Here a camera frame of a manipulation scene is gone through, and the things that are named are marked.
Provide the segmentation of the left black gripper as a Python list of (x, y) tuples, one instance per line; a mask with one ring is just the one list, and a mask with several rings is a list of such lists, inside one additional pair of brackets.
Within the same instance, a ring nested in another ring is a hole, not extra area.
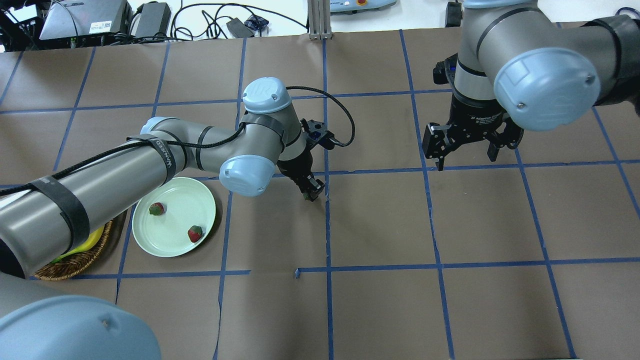
[(325, 123), (302, 119), (297, 139), (285, 148), (276, 163), (279, 172), (298, 186), (306, 201), (316, 201), (325, 189), (325, 183), (313, 174), (311, 150), (317, 145), (326, 150), (333, 150), (335, 147), (333, 138), (333, 132), (328, 130)]

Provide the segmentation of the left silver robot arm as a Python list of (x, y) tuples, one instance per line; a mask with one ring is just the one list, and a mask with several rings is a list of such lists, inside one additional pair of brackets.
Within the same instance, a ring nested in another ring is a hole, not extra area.
[(313, 201), (324, 189), (311, 150), (342, 143), (324, 123), (297, 116), (276, 77), (250, 82), (236, 130), (156, 116), (111, 150), (1, 192), (1, 358), (159, 360), (157, 337), (109, 301), (64, 294), (29, 276), (187, 168), (217, 174), (236, 195), (255, 197), (276, 170)]

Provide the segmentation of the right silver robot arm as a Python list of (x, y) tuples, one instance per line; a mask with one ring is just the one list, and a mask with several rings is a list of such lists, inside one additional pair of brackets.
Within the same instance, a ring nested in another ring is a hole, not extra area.
[(423, 155), (442, 171), (462, 145), (488, 141), (495, 161), (526, 131), (548, 132), (594, 106), (639, 109), (639, 19), (615, 14), (559, 28), (536, 0), (466, 0), (461, 45), (437, 63), (435, 84), (452, 89), (446, 124), (431, 122)]

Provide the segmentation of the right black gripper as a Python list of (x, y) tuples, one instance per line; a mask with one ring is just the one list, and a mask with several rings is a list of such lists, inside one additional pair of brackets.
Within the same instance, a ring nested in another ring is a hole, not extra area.
[(444, 170), (445, 157), (461, 145), (487, 140), (487, 157), (495, 162), (502, 148), (516, 150), (524, 137), (524, 129), (514, 123), (498, 100), (471, 98), (459, 90), (455, 79), (465, 70), (458, 64), (457, 54), (438, 62), (433, 69), (435, 84), (452, 87), (448, 122), (428, 123), (422, 139), (423, 155), (435, 161), (439, 172)]

